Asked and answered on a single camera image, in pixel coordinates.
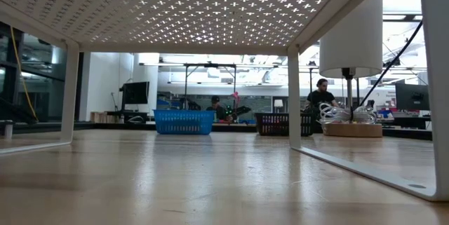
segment pink object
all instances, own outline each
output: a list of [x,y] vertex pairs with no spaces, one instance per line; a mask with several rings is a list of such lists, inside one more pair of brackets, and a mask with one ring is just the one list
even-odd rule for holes
[[235,92],[235,93],[231,94],[231,96],[236,99],[236,101],[237,101],[236,108],[238,108],[239,107],[239,102],[240,102],[239,92]]

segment white cylinder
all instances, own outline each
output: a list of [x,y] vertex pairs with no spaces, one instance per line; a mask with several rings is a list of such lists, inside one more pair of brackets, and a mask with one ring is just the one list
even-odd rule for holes
[[365,0],[320,40],[320,75],[340,79],[342,68],[354,78],[382,71],[382,0]]
[[5,125],[5,139],[10,140],[13,138],[13,125],[8,124]]

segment blue basket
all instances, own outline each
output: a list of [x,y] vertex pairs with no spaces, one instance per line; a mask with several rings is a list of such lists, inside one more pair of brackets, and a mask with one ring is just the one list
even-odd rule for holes
[[209,135],[215,111],[154,110],[159,134]]

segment cardboard box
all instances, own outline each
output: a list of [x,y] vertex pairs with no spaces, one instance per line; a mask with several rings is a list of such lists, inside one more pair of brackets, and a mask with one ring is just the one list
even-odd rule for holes
[[327,123],[323,134],[335,137],[382,137],[381,124]]

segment white shelf frame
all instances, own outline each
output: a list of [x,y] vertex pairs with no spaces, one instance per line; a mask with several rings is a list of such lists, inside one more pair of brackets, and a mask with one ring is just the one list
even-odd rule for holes
[[394,175],[376,171],[372,168],[344,161],[301,146],[300,105],[299,105],[299,69],[298,53],[305,51],[316,40],[320,39],[333,25],[340,21],[348,12],[359,5],[363,0],[330,0],[316,15],[316,17],[295,37],[289,47],[214,47],[192,46],[174,49],[172,46],[151,44],[80,44],[68,36],[40,23],[38,20],[20,12],[3,1],[0,1],[0,21],[5,22],[24,32],[33,34],[54,46],[67,49],[67,67],[65,77],[64,104],[62,113],[62,130],[59,142],[33,146],[4,149],[0,154],[18,151],[29,151],[60,145],[71,144],[73,140],[74,108],[76,95],[76,74],[78,56],[81,52],[107,51],[107,52],[160,52],[160,53],[190,53],[190,54],[265,54],[287,55],[289,70],[289,104],[290,104],[290,146],[292,149],[321,159],[333,165],[351,170],[360,175],[369,177],[383,184],[406,191],[426,200],[449,200],[449,142],[445,140],[445,124],[449,122],[449,106],[445,101],[449,97],[449,90],[432,89],[447,86],[445,79],[449,60],[443,56],[445,39],[449,38],[449,13],[446,0],[422,0],[424,15],[424,33],[426,38],[427,62],[429,67],[430,101],[432,109],[432,128],[435,151],[436,186],[426,189],[417,189],[413,182],[401,179]]

